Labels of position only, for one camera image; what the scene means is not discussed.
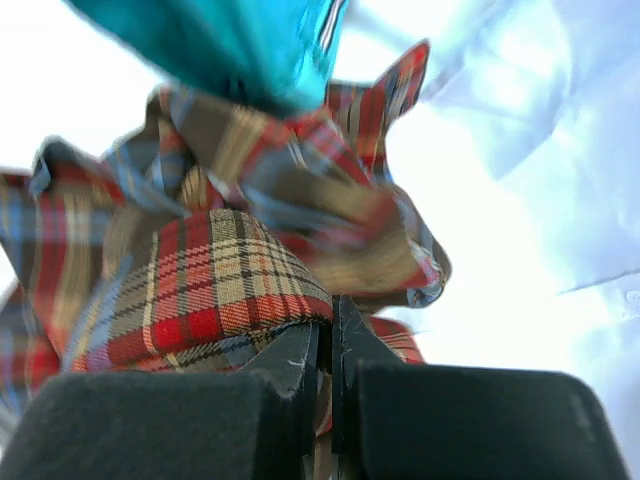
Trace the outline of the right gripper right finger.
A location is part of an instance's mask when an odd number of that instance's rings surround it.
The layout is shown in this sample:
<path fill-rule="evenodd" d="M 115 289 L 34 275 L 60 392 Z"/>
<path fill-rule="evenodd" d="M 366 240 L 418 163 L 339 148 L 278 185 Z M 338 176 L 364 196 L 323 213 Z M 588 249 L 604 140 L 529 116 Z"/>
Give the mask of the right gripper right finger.
<path fill-rule="evenodd" d="M 338 479 L 625 479 L 604 410 L 552 371 L 408 364 L 333 302 Z"/>

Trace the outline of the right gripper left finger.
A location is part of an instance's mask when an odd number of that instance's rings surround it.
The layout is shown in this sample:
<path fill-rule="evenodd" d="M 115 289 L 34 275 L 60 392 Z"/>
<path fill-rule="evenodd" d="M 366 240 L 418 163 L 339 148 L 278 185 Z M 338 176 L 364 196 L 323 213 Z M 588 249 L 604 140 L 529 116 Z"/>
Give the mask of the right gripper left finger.
<path fill-rule="evenodd" d="M 319 329 L 287 329 L 233 373 L 65 374 L 27 409 L 5 479 L 302 479 Z"/>

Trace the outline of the red plaid shirt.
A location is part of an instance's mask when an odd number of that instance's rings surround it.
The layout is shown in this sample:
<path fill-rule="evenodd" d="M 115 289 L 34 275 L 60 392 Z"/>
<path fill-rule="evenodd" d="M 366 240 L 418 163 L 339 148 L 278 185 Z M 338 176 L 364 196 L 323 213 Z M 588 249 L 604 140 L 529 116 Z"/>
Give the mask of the red plaid shirt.
<path fill-rule="evenodd" d="M 233 373 L 287 329 L 319 329 L 312 477 L 330 475 L 333 302 L 351 298 L 401 360 L 451 264 L 387 161 L 417 103 L 422 41 L 373 84 L 333 82 L 280 119 L 165 87 L 101 159 L 51 140 L 1 174 L 1 245 L 17 281 L 1 309 L 3 454 L 51 380 L 111 372 Z"/>

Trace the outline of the white shirt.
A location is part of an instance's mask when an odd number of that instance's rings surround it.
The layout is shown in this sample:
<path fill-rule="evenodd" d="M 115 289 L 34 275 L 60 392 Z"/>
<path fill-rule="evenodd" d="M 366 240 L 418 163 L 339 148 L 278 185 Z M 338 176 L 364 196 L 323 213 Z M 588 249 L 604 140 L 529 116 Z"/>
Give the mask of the white shirt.
<path fill-rule="evenodd" d="M 335 74 L 370 80 L 422 39 L 389 162 L 453 274 L 392 317 L 435 364 L 581 378 L 637 469 L 639 5 L 355 1 Z"/>

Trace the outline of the teal shirt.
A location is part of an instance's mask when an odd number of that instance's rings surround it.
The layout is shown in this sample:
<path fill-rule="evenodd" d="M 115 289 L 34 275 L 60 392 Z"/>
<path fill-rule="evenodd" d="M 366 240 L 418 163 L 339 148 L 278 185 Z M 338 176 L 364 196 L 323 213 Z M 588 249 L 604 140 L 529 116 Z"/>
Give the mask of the teal shirt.
<path fill-rule="evenodd" d="M 147 63 L 200 91 L 291 114 L 324 101 L 345 1 L 75 0 Z"/>

